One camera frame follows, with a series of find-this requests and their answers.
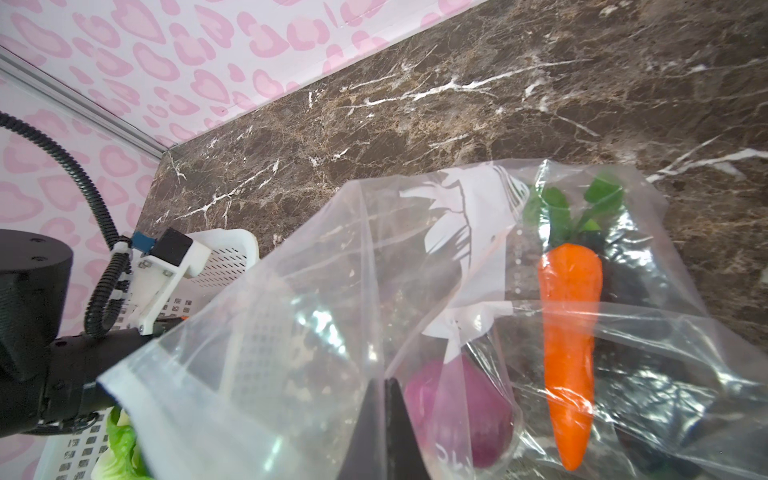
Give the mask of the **clear zip top bag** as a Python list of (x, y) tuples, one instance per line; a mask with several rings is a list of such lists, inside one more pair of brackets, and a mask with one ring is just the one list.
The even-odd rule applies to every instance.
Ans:
[[(566, 470), (544, 382), (532, 186), (576, 220), (606, 174), (594, 411)], [(512, 402), (508, 450), (431, 479), (763, 479), (767, 357), (711, 318), (636, 170), (485, 162), (355, 180), (199, 313), (108, 370), (156, 479), (337, 479), (373, 379), (468, 356)]]

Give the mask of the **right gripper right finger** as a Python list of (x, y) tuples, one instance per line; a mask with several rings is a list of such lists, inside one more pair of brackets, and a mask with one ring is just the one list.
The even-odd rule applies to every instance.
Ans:
[(400, 383), (386, 380), (387, 478), (430, 480), (414, 433)]

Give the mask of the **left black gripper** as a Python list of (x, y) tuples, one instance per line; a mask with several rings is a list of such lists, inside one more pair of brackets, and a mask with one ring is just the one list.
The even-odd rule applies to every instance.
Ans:
[(62, 337), (73, 252), (35, 233), (1, 232), (1, 434), (81, 432), (115, 405), (98, 377), (150, 341), (136, 329)]

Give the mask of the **purple onion toy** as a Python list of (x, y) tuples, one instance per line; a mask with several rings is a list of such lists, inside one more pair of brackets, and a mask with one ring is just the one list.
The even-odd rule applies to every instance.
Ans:
[(510, 446), (512, 402), (466, 355), (425, 365), (404, 400), (419, 447), (455, 472), (488, 469)]

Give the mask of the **orange carrot toy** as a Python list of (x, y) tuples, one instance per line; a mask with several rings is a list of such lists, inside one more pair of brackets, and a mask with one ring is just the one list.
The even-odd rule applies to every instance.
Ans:
[(576, 220), (557, 187), (532, 186), (523, 211), (542, 242), (537, 278), (542, 306), (544, 382), (554, 438), (563, 467), (577, 470), (586, 453), (594, 411), (594, 328), (604, 285), (597, 219), (614, 213), (623, 187), (606, 174), (584, 192), (587, 210)]

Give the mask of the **white perforated plastic basket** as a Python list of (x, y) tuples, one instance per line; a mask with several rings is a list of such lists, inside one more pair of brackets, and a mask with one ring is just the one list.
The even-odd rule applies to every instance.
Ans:
[[(190, 237), (212, 249), (204, 270), (194, 278), (183, 278), (158, 318), (190, 317), (205, 307), (225, 287), (259, 260), (259, 246), (253, 234), (243, 229), (213, 229), (190, 233)], [(133, 273), (137, 259), (133, 256)], [(136, 329), (126, 321), (128, 300), (114, 328)], [(110, 410), (97, 413), (95, 421), (78, 433), (49, 438), (34, 473), (36, 479), (89, 479), (108, 448), (106, 419)]]

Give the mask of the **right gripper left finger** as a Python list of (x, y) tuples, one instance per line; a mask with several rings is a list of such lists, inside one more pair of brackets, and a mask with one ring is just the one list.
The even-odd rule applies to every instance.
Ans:
[(338, 480), (388, 478), (386, 381), (368, 383)]

